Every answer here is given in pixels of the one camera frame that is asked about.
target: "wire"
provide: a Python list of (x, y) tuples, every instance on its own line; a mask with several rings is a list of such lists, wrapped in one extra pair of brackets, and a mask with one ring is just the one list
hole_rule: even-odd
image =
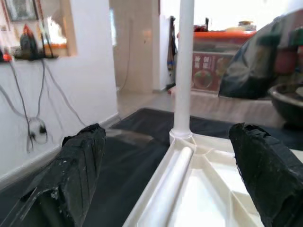
[(52, 58), (53, 58), (53, 50), (52, 50), (52, 46), (50, 44), (50, 41), (49, 41), (47, 33), (45, 33), (45, 37), (46, 37), (47, 45), (49, 47), (49, 50), (51, 51), (51, 55), (52, 55)]
[[(22, 93), (21, 93), (21, 90), (20, 90), (19, 83), (18, 83), (17, 73), (16, 73), (15, 68), (14, 68), (14, 66), (12, 65), (11, 62), (9, 62), (9, 65), (10, 65), (12, 71), (13, 71), (14, 79), (15, 79), (15, 82), (16, 82), (16, 85), (17, 85), (17, 89), (18, 89), (20, 98), (21, 98), (21, 102), (22, 102), (22, 106), (23, 106), (23, 111), (24, 111), (24, 117), (25, 117), (25, 119), (26, 119), (26, 121), (27, 121), (27, 133), (28, 133), (28, 136), (29, 136), (31, 145), (32, 145), (32, 147), (34, 147), (33, 139), (32, 139), (32, 137), (30, 136), (30, 127), (29, 127), (29, 120), (28, 120), (28, 116), (27, 116), (27, 110), (26, 110), (26, 108), (25, 108), (25, 102), (24, 102), (24, 99), (23, 99), (23, 96), (22, 96)], [(28, 148), (28, 141), (27, 141), (27, 152), (29, 152), (29, 151), (31, 151), (31, 149)]]
[(128, 80), (128, 75), (129, 75), (129, 67), (130, 67), (130, 58), (131, 58), (131, 35), (133, 31), (133, 21), (130, 19), (130, 28), (129, 28), (129, 34), (128, 34), (128, 58), (127, 58), (127, 68), (126, 68), (126, 76), (124, 83), (122, 87), (120, 87), (117, 92), (122, 91), (124, 87), (126, 86), (127, 80)]
[(43, 74), (42, 74), (42, 84), (41, 84), (41, 90), (40, 90), (40, 95), (39, 95), (39, 99), (38, 99), (38, 112), (36, 117), (39, 117), (40, 115), (40, 110), (41, 110), (41, 99), (42, 99), (42, 94), (43, 94), (43, 88), (44, 88), (44, 82), (45, 82), (45, 64), (44, 61), (41, 60), (42, 62), (42, 66), (43, 66)]
[(79, 117), (78, 113), (75, 111), (75, 109), (71, 106), (71, 104), (69, 103), (65, 93), (63, 92), (62, 88), (60, 87), (60, 85), (57, 83), (57, 81), (55, 80), (55, 78), (53, 77), (53, 74), (50, 70), (50, 68), (48, 67), (47, 64), (45, 64), (45, 67), (53, 81), (53, 83), (55, 84), (55, 86), (57, 87), (57, 89), (59, 90), (59, 92), (61, 93), (61, 96), (63, 97), (64, 101), (65, 101), (65, 104), (68, 106), (68, 108), (70, 109), (70, 111), (72, 111), (74, 113), (74, 115), (78, 118), (79, 122), (84, 126), (86, 127), (86, 124), (83, 123), (83, 121), (81, 120), (81, 118)]
[(4, 95), (6, 101), (8, 102), (11, 110), (16, 114), (18, 115), (19, 117), (22, 117), (22, 118), (25, 118), (24, 114), (20, 113), (13, 105), (13, 103), (11, 102), (8, 94), (6, 93), (6, 91), (4, 90), (4, 88), (0, 85), (0, 91), (1, 93)]
[(47, 82), (46, 78), (45, 78), (45, 85), (46, 85), (46, 91), (47, 91), (48, 100), (50, 101), (51, 106), (52, 106), (52, 108), (53, 108), (53, 111), (54, 111), (54, 113), (55, 113), (55, 115), (56, 115), (57, 121), (59, 122), (60, 129), (63, 131), (64, 128), (63, 128), (62, 122), (61, 122), (61, 120), (60, 120), (59, 114), (58, 114), (58, 112), (57, 112), (57, 110), (56, 110), (56, 108), (55, 108), (55, 105), (54, 105), (54, 103), (53, 103), (53, 100), (52, 100), (52, 98), (51, 98), (51, 96), (50, 96), (50, 93), (49, 93), (49, 85), (48, 85), (48, 82)]

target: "white plastic base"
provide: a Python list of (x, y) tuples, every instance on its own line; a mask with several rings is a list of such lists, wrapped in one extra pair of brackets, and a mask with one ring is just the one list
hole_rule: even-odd
[[(303, 152), (293, 151), (302, 161)], [(230, 140), (173, 140), (125, 227), (262, 227)]]
[(170, 130), (169, 132), (169, 141), (170, 141), (170, 144), (172, 144), (172, 142), (174, 140), (186, 140), (186, 141), (191, 141), (193, 137), (193, 133), (188, 130), (188, 132), (179, 132), (177, 130)]

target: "black cable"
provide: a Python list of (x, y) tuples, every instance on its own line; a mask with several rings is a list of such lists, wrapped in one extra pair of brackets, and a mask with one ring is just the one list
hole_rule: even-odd
[(57, 83), (57, 81), (55, 80), (55, 78), (53, 77), (53, 74), (50, 70), (50, 68), (48, 67), (47, 64), (45, 64), (45, 67), (53, 81), (53, 83), (55, 84), (55, 86), (57, 87), (57, 89), (59, 90), (59, 92), (61, 93), (61, 96), (63, 97), (64, 101), (65, 101), (65, 104), (68, 106), (68, 108), (70, 109), (70, 111), (72, 111), (74, 113), (74, 115), (78, 118), (79, 122), (84, 126), (86, 127), (86, 124), (83, 123), (83, 121), (81, 120), (81, 118), (79, 117), (78, 113), (75, 111), (75, 109), (71, 106), (71, 104), (69, 103), (65, 93), (63, 92), (63, 90), (61, 89), (60, 85)]
[(52, 108), (53, 108), (53, 111), (54, 111), (54, 113), (55, 113), (55, 116), (56, 116), (56, 118), (57, 118), (57, 121), (58, 121), (58, 123), (59, 123), (59, 125), (60, 125), (60, 129), (63, 131), (64, 128), (63, 128), (62, 122), (61, 122), (61, 120), (60, 120), (59, 114), (58, 114), (58, 112), (57, 112), (57, 110), (56, 110), (56, 108), (55, 108), (55, 105), (54, 105), (54, 103), (53, 103), (53, 100), (52, 100), (52, 98), (51, 98), (51, 96), (50, 96), (49, 85), (48, 85), (48, 82), (47, 82), (46, 78), (45, 78), (45, 85), (46, 85), (46, 91), (47, 91), (48, 100), (49, 100), (50, 103), (51, 103), (51, 106), (52, 106)]
[(48, 36), (47, 36), (47, 33), (45, 33), (45, 37), (46, 37), (47, 45), (48, 45), (48, 47), (49, 47), (49, 50), (51, 51), (51, 55), (52, 55), (52, 58), (53, 58), (53, 50), (52, 50), (52, 47), (51, 47), (49, 38), (48, 38)]
[[(25, 102), (24, 102), (24, 99), (23, 99), (23, 96), (22, 96), (22, 93), (21, 93), (21, 90), (20, 90), (20, 86), (19, 86), (19, 83), (18, 83), (18, 79), (17, 79), (17, 73), (15, 71), (15, 68), (13, 67), (12, 63), (9, 62), (9, 65), (13, 71), (13, 74), (14, 74), (14, 79), (15, 79), (15, 82), (16, 82), (16, 85), (17, 85), (17, 89), (18, 89), (18, 92), (19, 92), (19, 95), (20, 95), (20, 98), (21, 98), (21, 102), (22, 102), (22, 106), (23, 106), (23, 111), (24, 111), (24, 117), (27, 121), (27, 132), (28, 132), (28, 136), (29, 136), (29, 139), (30, 139), (30, 142), (31, 142), (31, 145), (32, 147), (34, 147), (34, 143), (33, 143), (33, 139), (32, 137), (30, 136), (30, 128), (29, 128), (29, 120), (28, 120), (28, 116), (27, 116), (27, 110), (25, 108)], [(27, 141), (27, 152), (31, 151), (29, 148), (28, 148), (28, 141)]]
[(6, 93), (6, 91), (4, 90), (4, 88), (0, 85), (0, 91), (1, 93), (4, 95), (6, 101), (8, 102), (11, 110), (19, 117), (22, 117), (23, 119), (25, 118), (24, 114), (20, 113), (13, 105), (13, 103), (11, 102), (8, 94)]
[(42, 66), (43, 66), (43, 74), (42, 74), (42, 84), (41, 84), (41, 90), (40, 90), (40, 94), (39, 94), (39, 99), (38, 99), (38, 112), (36, 117), (39, 117), (40, 115), (40, 110), (41, 110), (41, 99), (42, 99), (42, 94), (43, 94), (43, 89), (44, 89), (44, 82), (45, 82), (45, 64), (44, 61), (41, 60), (42, 62)]

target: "dark floor mat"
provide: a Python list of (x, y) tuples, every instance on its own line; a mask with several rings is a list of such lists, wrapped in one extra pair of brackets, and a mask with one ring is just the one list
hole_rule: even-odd
[(97, 189), (84, 227), (121, 227), (163, 159), (168, 146), (107, 140)]
[[(197, 117), (191, 117), (190, 121), (192, 132), (226, 139), (232, 125)], [(145, 148), (107, 140), (97, 189), (85, 227), (122, 226), (164, 157), (172, 127), (173, 113), (151, 109), (141, 109), (113, 126), (115, 129), (150, 135), (155, 139)], [(263, 128), (289, 148), (303, 150), (302, 131)], [(0, 223), (32, 179), (33, 176), (25, 178), (0, 193)]]
[[(150, 135), (169, 144), (169, 131), (173, 127), (174, 113), (152, 109), (140, 109), (123, 121), (114, 125), (114, 129), (123, 129)], [(234, 123), (213, 121), (198, 117), (190, 118), (193, 133), (228, 139), (228, 131)], [(288, 128), (276, 129), (261, 126), (273, 137), (282, 141), (290, 149), (303, 150), (303, 130)]]

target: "electrical cable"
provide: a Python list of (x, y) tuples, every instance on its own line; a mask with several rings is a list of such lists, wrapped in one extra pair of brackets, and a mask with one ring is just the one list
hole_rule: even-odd
[[(20, 95), (20, 98), (21, 98), (21, 102), (22, 102), (22, 107), (23, 107), (23, 111), (24, 111), (24, 117), (27, 121), (27, 133), (28, 133), (28, 136), (30, 136), (30, 126), (29, 126), (29, 119), (28, 119), (28, 116), (27, 116), (27, 110), (25, 108), (25, 102), (24, 102), (24, 99), (23, 99), (23, 96), (22, 96), (22, 93), (21, 93), (21, 90), (20, 90), (20, 86), (19, 86), (19, 83), (18, 83), (18, 79), (17, 79), (17, 73), (15, 71), (15, 68), (14, 66), (12, 65), (11, 62), (9, 62), (9, 65), (13, 71), (13, 74), (14, 74), (14, 79), (15, 79), (15, 82), (16, 82), (16, 85), (17, 85), (17, 89), (18, 89), (18, 92), (19, 92), (19, 95)], [(33, 139), (31, 137), (30, 138), (30, 142), (31, 142), (31, 145), (32, 147), (34, 147), (34, 143), (33, 143)], [(28, 148), (28, 141), (27, 141), (27, 152), (30, 151), (30, 149)]]
[(129, 75), (129, 67), (130, 67), (130, 58), (131, 58), (131, 35), (133, 31), (133, 21), (130, 19), (130, 28), (129, 28), (129, 34), (128, 34), (128, 58), (127, 58), (127, 68), (126, 68), (126, 76), (123, 85), (117, 90), (117, 92), (122, 91), (124, 87), (126, 86), (128, 75)]
[[(13, 113), (15, 113), (17, 116), (23, 118), (26, 120), (27, 122), (27, 133), (28, 133), (28, 136), (27, 136), (27, 152), (30, 152), (32, 151), (32, 149), (34, 148), (34, 141), (37, 143), (37, 144), (46, 144), (48, 142), (48, 137), (50, 137), (53, 141), (53, 137), (51, 134), (49, 134), (46, 130), (46, 127), (45, 127), (45, 123), (42, 119), (39, 118), (40, 116), (40, 112), (41, 112), (41, 102), (42, 102), (42, 95), (43, 95), (43, 90), (44, 90), (44, 87), (45, 87), (45, 84), (46, 84), (46, 89), (47, 89), (47, 96), (50, 100), (50, 103), (51, 103), (51, 106), (55, 112), (55, 115), (56, 115), (56, 118), (59, 122), (59, 125), (60, 125), (60, 128), (61, 130), (63, 130), (63, 125), (60, 121), (60, 117), (59, 117), (59, 114), (58, 112), (56, 111), (56, 108), (54, 106), (54, 103), (53, 103), (53, 100), (51, 99), (50, 97), (50, 92), (49, 92), (49, 85), (47, 83), (47, 80), (46, 80), (46, 76), (45, 76), (45, 69), (47, 69), (53, 83), (55, 84), (55, 86), (57, 87), (57, 89), (59, 90), (59, 92), (61, 93), (66, 105), (68, 106), (68, 108), (75, 114), (75, 116), (78, 118), (79, 122), (86, 127), (86, 125), (83, 123), (83, 121), (81, 120), (81, 118), (79, 117), (78, 113), (73, 109), (73, 107), (71, 106), (71, 104), (69, 103), (65, 93), (63, 92), (63, 90), (61, 89), (61, 87), (59, 86), (59, 84), (57, 83), (57, 81), (54, 79), (53, 77), (53, 74), (52, 72), (50, 71), (50, 68), (46, 65), (46, 63), (44, 62), (44, 60), (42, 60), (42, 66), (43, 66), (43, 76), (42, 76), (42, 84), (41, 84), (41, 89), (40, 89), (40, 93), (39, 93), (39, 99), (38, 99), (38, 111), (37, 111), (37, 115), (36, 117), (29, 117), (27, 115), (27, 111), (26, 111), (26, 107), (25, 107), (25, 101), (24, 101), (24, 98), (23, 98), (23, 95), (22, 95), (22, 92), (21, 92), (21, 89), (20, 89), (20, 85), (19, 85), (19, 82), (18, 82), (18, 78), (17, 78), (17, 72), (13, 66), (13, 64), (10, 62), (9, 63), (11, 69), (12, 69), (12, 72), (13, 72), (13, 75), (14, 75), (14, 80), (15, 80), (15, 83), (16, 83), (16, 86), (17, 86), (17, 89), (18, 89), (18, 92), (19, 92), (19, 95), (20, 95), (20, 98), (21, 98), (21, 102), (22, 102), (22, 107), (23, 107), (23, 112), (24, 113), (21, 113), (20, 111), (18, 111), (10, 97), (8, 96), (7, 92), (4, 90), (4, 88), (0, 85), (0, 92), (4, 95), (7, 103), (9, 104), (11, 110), (13, 111)], [(36, 139), (36, 135), (31, 133), (30, 131), (30, 124), (34, 121), (38, 121), (40, 123), (40, 127), (42, 127), (42, 133), (41, 134), (46, 134), (46, 141), (44, 143), (41, 143), (39, 141), (37, 141)]]
[(59, 114), (58, 114), (58, 112), (57, 112), (57, 110), (56, 110), (56, 108), (55, 108), (54, 102), (53, 102), (53, 100), (52, 100), (52, 98), (51, 98), (51, 96), (50, 96), (50, 92), (49, 92), (49, 89), (50, 89), (50, 88), (49, 88), (49, 84), (48, 84), (46, 78), (45, 78), (45, 85), (46, 85), (46, 91), (47, 91), (48, 100), (49, 100), (49, 102), (51, 103), (52, 109), (53, 109), (53, 111), (54, 111), (54, 113), (55, 113), (55, 116), (56, 116), (56, 118), (57, 118), (57, 121), (58, 121), (58, 123), (59, 123), (59, 125), (60, 125), (60, 129), (61, 129), (62, 131), (64, 131), (64, 128), (63, 128), (62, 122), (61, 122), (61, 120), (60, 120)]
[(11, 110), (19, 117), (22, 117), (22, 118), (25, 118), (26, 122), (27, 122), (27, 132), (28, 132), (28, 140), (27, 140), (27, 152), (30, 152), (33, 147), (34, 147), (34, 142), (35, 141), (36, 143), (38, 144), (46, 144), (47, 143), (47, 140), (48, 140), (48, 135), (47, 135), (47, 132), (46, 132), (46, 142), (45, 143), (39, 143), (35, 137), (33, 137), (31, 135), (31, 132), (30, 132), (30, 123), (33, 121), (33, 120), (38, 120), (42, 125), (45, 126), (45, 123), (42, 119), (39, 118), (39, 115), (40, 115), (40, 110), (41, 110), (41, 99), (42, 99), (42, 94), (43, 94), (43, 89), (44, 89), (44, 81), (45, 81), (45, 66), (44, 66), (44, 62), (43, 62), (43, 78), (42, 78), (42, 84), (41, 84), (41, 90), (40, 90), (40, 94), (39, 94), (39, 100), (38, 100), (38, 112), (37, 112), (37, 115), (36, 117), (28, 117), (27, 115), (27, 111), (26, 111), (26, 107), (25, 107), (25, 101), (24, 101), (24, 98), (23, 98), (23, 95), (21, 93), (21, 90), (20, 90), (20, 85), (19, 85), (19, 82), (18, 82), (18, 79), (17, 79), (17, 73), (16, 73), (16, 70), (14, 68), (14, 66), (12, 65), (12, 63), (10, 62), (9, 63), (11, 69), (12, 69), (12, 72), (13, 72), (13, 75), (14, 75), (14, 80), (15, 80), (15, 83), (17, 85), (17, 89), (18, 89), (18, 92), (19, 92), (19, 95), (20, 95), (20, 98), (21, 98), (21, 102), (22, 102), (22, 107), (23, 107), (23, 111), (24, 111), (24, 114), (20, 113), (13, 105), (11, 99), (9, 98), (7, 92), (4, 90), (4, 88), (0, 85), (0, 91), (2, 92), (2, 94), (4, 95), (4, 97), (6, 98)]
[(51, 55), (52, 55), (52, 58), (53, 58), (53, 50), (52, 50), (52, 47), (51, 47), (49, 38), (48, 38), (48, 36), (47, 36), (47, 33), (45, 33), (45, 37), (46, 37), (47, 45), (48, 45), (48, 47), (49, 47), (49, 50), (51, 51)]
[(53, 77), (53, 74), (50, 70), (50, 68), (48, 67), (47, 64), (45, 64), (46, 70), (48, 71), (53, 83), (55, 84), (55, 86), (57, 87), (57, 89), (59, 90), (59, 92), (61, 93), (61, 96), (63, 97), (65, 104), (68, 106), (68, 108), (70, 109), (70, 111), (72, 111), (74, 113), (74, 115), (78, 118), (79, 122), (86, 127), (86, 124), (83, 123), (83, 121), (81, 120), (81, 118), (79, 117), (78, 113), (75, 111), (75, 109), (71, 106), (71, 104), (69, 103), (65, 93), (63, 92), (62, 88), (60, 87), (60, 85), (57, 83), (57, 81), (55, 80), (55, 78)]

